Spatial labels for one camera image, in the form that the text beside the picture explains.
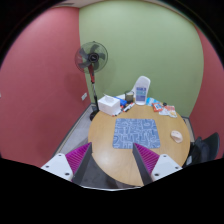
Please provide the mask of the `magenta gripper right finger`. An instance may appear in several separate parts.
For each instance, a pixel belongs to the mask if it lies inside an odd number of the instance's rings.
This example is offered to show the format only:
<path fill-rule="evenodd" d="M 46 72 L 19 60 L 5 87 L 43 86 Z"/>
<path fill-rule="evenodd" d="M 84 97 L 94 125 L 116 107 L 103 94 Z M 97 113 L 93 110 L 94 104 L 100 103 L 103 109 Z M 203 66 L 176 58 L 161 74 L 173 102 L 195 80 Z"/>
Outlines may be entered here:
<path fill-rule="evenodd" d="M 144 185 L 164 178 L 182 169 L 182 167 L 167 154 L 158 155 L 137 143 L 133 144 L 132 152 Z"/>

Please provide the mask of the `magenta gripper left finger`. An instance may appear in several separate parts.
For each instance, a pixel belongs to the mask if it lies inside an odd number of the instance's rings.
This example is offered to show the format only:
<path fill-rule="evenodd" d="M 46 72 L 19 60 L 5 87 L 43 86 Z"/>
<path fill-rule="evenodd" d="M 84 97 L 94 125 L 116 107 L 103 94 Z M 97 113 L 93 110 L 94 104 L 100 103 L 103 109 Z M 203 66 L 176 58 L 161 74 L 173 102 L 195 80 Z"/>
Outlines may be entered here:
<path fill-rule="evenodd" d="M 92 154 L 92 143 L 89 142 L 67 154 L 58 153 L 42 169 L 65 180 L 80 185 Z"/>

